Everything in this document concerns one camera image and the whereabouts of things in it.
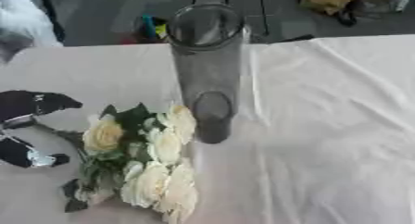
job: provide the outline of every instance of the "flower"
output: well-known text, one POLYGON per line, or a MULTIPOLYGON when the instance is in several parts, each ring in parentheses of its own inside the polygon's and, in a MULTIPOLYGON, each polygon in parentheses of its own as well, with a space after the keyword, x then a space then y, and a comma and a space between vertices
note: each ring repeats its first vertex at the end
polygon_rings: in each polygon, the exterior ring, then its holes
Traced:
POLYGON ((121 188, 122 201, 147 208, 160 200, 169 181, 169 171, 161 163, 151 161, 143 172, 129 172, 126 178, 121 188))
POLYGON ((92 118, 92 125, 83 134, 85 150, 91 154, 114 150, 122 136, 122 128, 113 116, 105 115, 101 119, 92 118))
POLYGON ((143 163, 139 161, 130 161, 124 168, 124 181, 129 181, 132 178, 137 177, 143 171, 143 163))
POLYGON ((114 194, 115 193, 112 189, 98 188, 92 192, 87 192, 80 188, 76 191, 75 198, 79 201, 87 203, 88 205, 99 205, 106 201, 106 199, 112 197, 114 194))
POLYGON ((147 134, 147 153, 156 161, 172 165, 180 158, 182 143, 173 129, 154 128, 147 134))
POLYGON ((188 144, 192 140, 196 121, 186 106, 171 106, 166 115, 158 114, 157 119, 164 126, 174 129, 182 144, 188 144))
POLYGON ((130 143, 128 145, 128 154, 131 158, 136 158, 138 155, 140 155, 140 149, 142 145, 142 143, 130 143))
POLYGON ((194 175, 190 162, 184 159, 171 173, 165 193, 154 206, 169 224, 184 223, 195 210, 198 195, 194 175))

